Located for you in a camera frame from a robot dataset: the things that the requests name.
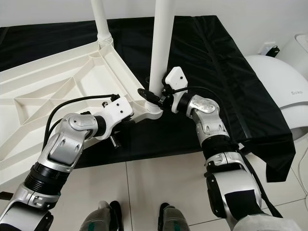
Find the black tablecloth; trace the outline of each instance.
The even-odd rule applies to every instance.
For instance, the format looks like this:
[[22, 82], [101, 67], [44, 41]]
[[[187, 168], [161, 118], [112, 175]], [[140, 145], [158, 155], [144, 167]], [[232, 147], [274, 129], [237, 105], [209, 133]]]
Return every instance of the black tablecloth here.
[[[108, 20], [115, 49], [148, 87], [153, 18]], [[96, 40], [93, 21], [14, 26], [0, 29], [0, 70]], [[286, 179], [295, 155], [292, 134], [275, 102], [216, 16], [184, 17], [174, 21], [168, 67], [180, 66], [189, 85], [205, 86], [224, 101], [220, 115], [232, 138], [267, 163], [267, 179]], [[196, 93], [218, 102], [214, 95]], [[195, 124], [181, 114], [165, 111], [158, 120], [125, 126], [117, 133], [122, 146], [110, 140], [84, 150], [77, 167], [184, 154], [200, 150]]]

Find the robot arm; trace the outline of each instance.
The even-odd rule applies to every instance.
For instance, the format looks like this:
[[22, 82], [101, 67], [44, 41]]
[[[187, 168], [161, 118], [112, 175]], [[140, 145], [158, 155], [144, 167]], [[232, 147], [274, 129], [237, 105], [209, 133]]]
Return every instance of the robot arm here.
[[59, 200], [61, 188], [83, 151], [84, 140], [107, 139], [116, 124], [132, 115], [127, 99], [119, 98], [95, 115], [64, 116], [0, 216], [0, 229], [10, 225], [22, 231], [48, 230], [53, 220], [48, 210]]
[[[212, 99], [189, 94], [186, 88], [188, 83], [180, 67], [174, 67], [163, 79], [163, 84], [162, 97], [142, 89], [138, 90], [139, 94], [161, 109], [184, 113], [196, 123], [197, 136], [206, 160], [205, 177], [212, 212], [219, 218], [225, 218], [233, 231], [263, 230], [260, 226], [263, 222], [266, 228], [285, 230], [276, 228], [286, 228], [289, 220], [271, 217], [261, 210], [260, 189], [237, 152], [238, 145], [232, 142], [219, 117], [219, 105]], [[292, 230], [300, 230], [294, 222], [289, 224], [295, 227]]]

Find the tile floor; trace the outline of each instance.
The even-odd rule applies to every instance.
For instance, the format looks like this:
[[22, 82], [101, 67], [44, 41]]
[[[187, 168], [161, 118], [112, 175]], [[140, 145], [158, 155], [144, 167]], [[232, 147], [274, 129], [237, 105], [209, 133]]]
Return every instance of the tile floor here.
[[[297, 153], [286, 182], [266, 183], [265, 163], [253, 155], [248, 159], [271, 202], [283, 216], [294, 219], [306, 231], [308, 211], [304, 202], [306, 194], [298, 181], [298, 163], [308, 147], [308, 136], [295, 146]], [[162, 202], [179, 208], [191, 231], [229, 231], [226, 221], [211, 212], [203, 177], [204, 162], [202, 153], [193, 153], [74, 170], [57, 207], [51, 211], [54, 215], [51, 231], [78, 231], [100, 200], [121, 203], [125, 231], [157, 230]], [[301, 164], [308, 185], [306, 166], [308, 157]], [[268, 212], [265, 204], [262, 208]]]

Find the screw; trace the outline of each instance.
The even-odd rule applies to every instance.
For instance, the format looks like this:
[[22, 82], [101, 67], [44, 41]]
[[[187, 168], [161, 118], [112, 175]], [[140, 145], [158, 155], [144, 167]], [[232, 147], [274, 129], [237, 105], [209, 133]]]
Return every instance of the screw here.
[[107, 105], [108, 105], [108, 102], [103, 102], [103, 103], [102, 103], [102, 106], [103, 106], [103, 107], [106, 107]]

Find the black cable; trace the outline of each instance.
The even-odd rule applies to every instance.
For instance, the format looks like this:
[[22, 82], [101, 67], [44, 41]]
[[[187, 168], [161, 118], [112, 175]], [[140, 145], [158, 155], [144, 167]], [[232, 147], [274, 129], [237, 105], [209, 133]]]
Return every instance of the black cable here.
[[62, 119], [57, 120], [57, 121], [53, 124], [53, 126], [50, 128], [50, 130], [49, 130], [49, 132], [48, 132], [48, 137], [47, 137], [47, 139], [49, 139], [49, 137], [50, 137], [52, 131], [53, 131], [54, 128], [61, 122], [61, 120], [62, 120]]
[[75, 103], [75, 102], [79, 102], [79, 101], [83, 101], [83, 100], [90, 100], [90, 99], [100, 99], [100, 98], [110, 98], [115, 96], [114, 94], [110, 94], [110, 95], [93, 95], [93, 96], [86, 96], [86, 97], [81, 97], [81, 98], [76, 98], [73, 100], [68, 100], [58, 106], [55, 107], [55, 109], [53, 109], [53, 111], [50, 113], [47, 123], [46, 123], [46, 128], [45, 128], [45, 134], [44, 134], [44, 142], [43, 142], [43, 149], [45, 148], [47, 141], [48, 141], [48, 135], [49, 135], [49, 127], [52, 121], [52, 117], [54, 116], [54, 114], [56, 114], [56, 112], [63, 106], [68, 105], [70, 103]]
[[233, 139], [233, 135], [232, 135], [232, 131], [231, 131], [231, 123], [230, 123], [230, 119], [229, 119], [229, 116], [228, 116], [228, 112], [226, 110], [226, 107], [223, 103], [223, 100], [214, 92], [212, 91], [211, 89], [209, 88], [206, 88], [206, 87], [200, 87], [200, 86], [189, 86], [189, 87], [185, 87], [185, 88], [181, 88], [181, 89], [177, 89], [177, 90], [172, 90], [172, 93], [177, 93], [177, 92], [181, 92], [181, 91], [184, 91], [184, 90], [191, 90], [191, 89], [202, 89], [202, 90], [206, 90], [210, 93], [212, 93], [218, 100], [219, 100], [219, 104], [221, 105], [221, 107], [223, 108], [224, 112], [225, 112], [225, 115], [226, 115], [226, 121], [227, 121], [227, 124], [228, 124], [228, 132], [229, 132], [229, 136], [231, 138], [231, 140], [234, 142], [234, 139]]
[[244, 163], [246, 164], [248, 170], [250, 171], [250, 173], [254, 176], [256, 182], [257, 182], [257, 185], [259, 186], [259, 189], [260, 189], [260, 192], [261, 192], [261, 197], [262, 199], [265, 201], [266, 205], [268, 206], [271, 214], [274, 216], [274, 217], [277, 217], [277, 218], [283, 218], [282, 215], [280, 214], [280, 212], [275, 208], [275, 206], [273, 206], [273, 204], [270, 202], [268, 196], [266, 195], [265, 193], [265, 190], [263, 188], [263, 185], [256, 173], [256, 171], [254, 170], [254, 168], [251, 166], [250, 162], [248, 161], [248, 159], [246, 158], [246, 156], [243, 155], [243, 153], [241, 152], [241, 150], [237, 149], [237, 152], [242, 156], [243, 160], [244, 160]]

